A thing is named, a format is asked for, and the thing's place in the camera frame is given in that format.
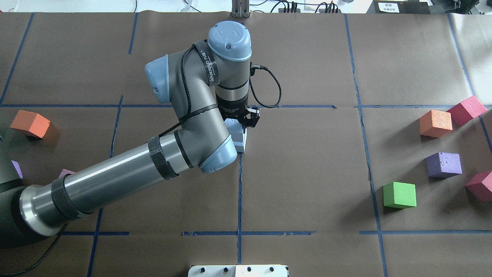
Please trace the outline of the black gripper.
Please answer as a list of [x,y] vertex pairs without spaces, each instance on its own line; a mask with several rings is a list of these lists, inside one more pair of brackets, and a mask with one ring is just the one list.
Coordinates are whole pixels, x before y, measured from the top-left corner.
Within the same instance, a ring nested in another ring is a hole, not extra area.
[[218,109],[223,118],[223,121],[227,119],[233,119],[239,122],[239,124],[246,124],[246,116],[248,114],[248,96],[244,96],[239,100],[225,100],[218,96]]

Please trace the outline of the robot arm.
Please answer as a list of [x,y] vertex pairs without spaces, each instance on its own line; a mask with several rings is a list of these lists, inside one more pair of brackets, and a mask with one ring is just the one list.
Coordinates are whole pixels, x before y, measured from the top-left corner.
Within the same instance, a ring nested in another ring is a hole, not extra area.
[[22,247],[61,232],[65,224],[181,172],[210,173],[235,161],[237,151],[225,119],[242,125],[248,109],[251,34],[236,21],[216,23],[208,38],[145,66],[161,103],[170,103],[178,122],[143,145],[45,186],[25,186],[1,148],[2,248]]

